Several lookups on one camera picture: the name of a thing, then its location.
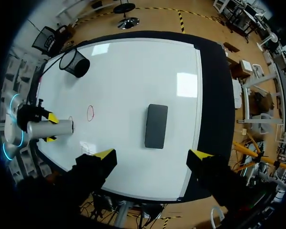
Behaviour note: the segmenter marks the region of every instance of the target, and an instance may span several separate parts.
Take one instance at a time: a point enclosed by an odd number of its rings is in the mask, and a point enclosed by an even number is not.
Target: black chair
[[[71,37],[72,34],[68,31],[66,25],[57,30],[45,26],[35,39],[32,47],[42,51],[44,55],[53,57],[60,53],[66,41]]]
[[[114,13],[124,14],[124,19],[118,23],[118,28],[122,30],[126,30],[126,29],[130,29],[138,25],[140,23],[140,20],[138,18],[127,18],[126,17],[127,12],[130,12],[135,9],[135,4],[129,3],[128,0],[127,0],[127,3],[122,3],[122,0],[120,0],[120,2],[121,4],[113,9]]]

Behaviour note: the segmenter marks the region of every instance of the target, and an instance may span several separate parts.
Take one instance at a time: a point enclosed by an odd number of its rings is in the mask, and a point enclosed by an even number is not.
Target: black phone
[[[146,121],[145,147],[163,149],[168,107],[149,104]]]

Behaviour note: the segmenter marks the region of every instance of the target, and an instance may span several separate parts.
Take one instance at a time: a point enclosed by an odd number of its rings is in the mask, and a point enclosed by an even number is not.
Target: black mesh trash can
[[[90,67],[90,61],[76,48],[67,51],[61,58],[59,68],[65,70],[77,78],[83,77]]]

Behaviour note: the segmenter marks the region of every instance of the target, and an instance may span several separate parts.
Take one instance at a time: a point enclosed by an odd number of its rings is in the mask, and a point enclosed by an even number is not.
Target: chair base
[[[140,20],[138,18],[124,18],[118,23],[118,28],[122,30],[127,30],[138,25]]]

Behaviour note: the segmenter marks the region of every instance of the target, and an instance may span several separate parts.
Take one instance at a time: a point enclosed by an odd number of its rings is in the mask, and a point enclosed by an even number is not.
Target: white table
[[[157,201],[182,197],[191,174],[187,153],[197,149],[200,132],[199,50],[150,38],[99,42],[78,50],[91,63],[86,75],[76,79],[57,62],[42,77],[38,92],[45,109],[59,119],[71,116],[74,133],[54,142],[39,141],[39,150],[68,171],[82,153],[114,148],[118,164],[103,190]],[[168,106],[163,149],[144,146],[149,104]]]

